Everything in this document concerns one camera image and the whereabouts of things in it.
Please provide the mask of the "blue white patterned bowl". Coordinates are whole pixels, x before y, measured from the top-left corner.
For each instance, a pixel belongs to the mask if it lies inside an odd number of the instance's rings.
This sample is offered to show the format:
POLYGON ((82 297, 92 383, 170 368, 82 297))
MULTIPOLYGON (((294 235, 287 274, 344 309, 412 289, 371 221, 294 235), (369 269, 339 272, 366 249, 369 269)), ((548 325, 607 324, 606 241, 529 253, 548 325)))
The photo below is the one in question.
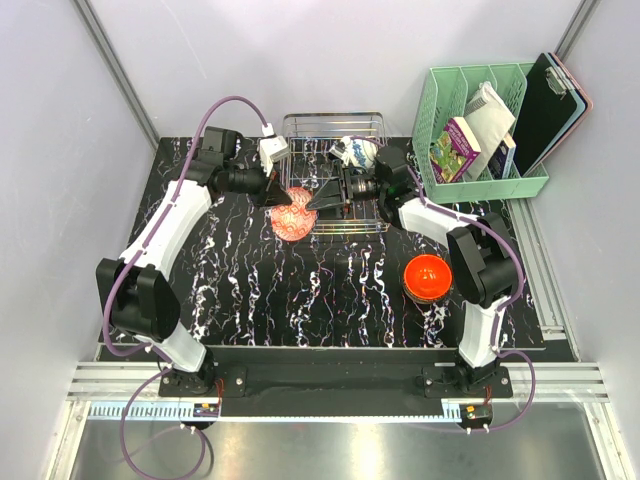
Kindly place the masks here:
POLYGON ((369 141, 345 136, 342 138, 344 154, 342 165, 348 168, 370 171, 374 168, 378 146, 369 141))

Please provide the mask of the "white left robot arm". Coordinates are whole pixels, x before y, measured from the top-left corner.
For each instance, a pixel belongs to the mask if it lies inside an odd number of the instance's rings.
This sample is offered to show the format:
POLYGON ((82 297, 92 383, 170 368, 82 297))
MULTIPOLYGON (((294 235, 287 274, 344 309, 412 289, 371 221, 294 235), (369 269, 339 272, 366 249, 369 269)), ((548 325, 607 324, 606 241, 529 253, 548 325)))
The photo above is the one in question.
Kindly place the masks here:
POLYGON ((244 194, 257 207, 291 204, 276 164, 290 154, 271 124, 262 127, 259 165, 235 164, 239 132, 207 127, 196 135, 178 179, 170 182, 160 206, 141 234, 117 258, 96 268, 103 310, 103 337, 118 329, 155 350, 182 371, 181 384, 196 396, 215 386, 216 372, 205 365, 206 349, 181 323, 181 306, 169 283, 174 262, 193 228, 220 193, 244 194))

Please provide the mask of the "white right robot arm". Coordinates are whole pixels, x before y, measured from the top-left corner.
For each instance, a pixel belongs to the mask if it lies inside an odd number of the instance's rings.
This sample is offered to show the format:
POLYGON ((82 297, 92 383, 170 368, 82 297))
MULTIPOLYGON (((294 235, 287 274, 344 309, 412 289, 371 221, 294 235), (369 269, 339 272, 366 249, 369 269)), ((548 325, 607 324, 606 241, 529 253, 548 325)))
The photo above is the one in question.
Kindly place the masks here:
POLYGON ((429 200, 404 151, 395 146, 378 149, 370 173, 352 175, 342 168, 306 207, 324 211, 369 200, 386 223, 447 248, 465 318, 455 364, 445 379, 463 395, 480 394, 498 374, 505 356, 498 340, 504 313, 521 297, 525 281, 503 217, 464 214, 429 200))

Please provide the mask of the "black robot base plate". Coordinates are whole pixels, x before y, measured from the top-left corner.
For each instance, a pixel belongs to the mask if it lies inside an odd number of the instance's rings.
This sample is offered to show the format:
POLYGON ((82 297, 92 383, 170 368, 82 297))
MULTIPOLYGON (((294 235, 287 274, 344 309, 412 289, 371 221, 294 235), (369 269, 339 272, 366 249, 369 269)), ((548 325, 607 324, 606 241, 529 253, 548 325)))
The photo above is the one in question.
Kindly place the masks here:
POLYGON ((426 417, 445 399, 513 396, 506 367, 471 373, 451 349, 212 346, 200 372, 172 373, 163 397, 220 393, 229 417, 426 417))

